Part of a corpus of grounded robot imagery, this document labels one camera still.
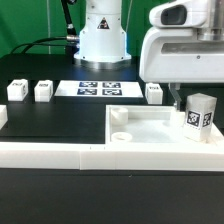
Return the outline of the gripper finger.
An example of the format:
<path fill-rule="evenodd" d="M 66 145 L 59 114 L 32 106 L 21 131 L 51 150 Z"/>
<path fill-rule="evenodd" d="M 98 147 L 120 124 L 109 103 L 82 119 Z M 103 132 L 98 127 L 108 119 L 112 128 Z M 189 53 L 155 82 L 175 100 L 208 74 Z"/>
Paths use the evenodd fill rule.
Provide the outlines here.
<path fill-rule="evenodd" d="M 174 106 L 177 110 L 181 107 L 181 97 L 179 95 L 180 84 L 179 83 L 169 83 L 169 91 L 174 99 Z"/>

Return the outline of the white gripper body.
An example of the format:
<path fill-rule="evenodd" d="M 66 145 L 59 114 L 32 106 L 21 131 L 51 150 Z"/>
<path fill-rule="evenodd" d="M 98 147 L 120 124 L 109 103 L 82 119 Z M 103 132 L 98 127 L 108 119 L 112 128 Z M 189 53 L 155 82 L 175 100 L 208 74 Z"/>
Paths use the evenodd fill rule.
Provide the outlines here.
<path fill-rule="evenodd" d="M 224 42 L 199 41 L 195 29 L 150 28 L 139 76 L 155 83 L 224 83 Z"/>

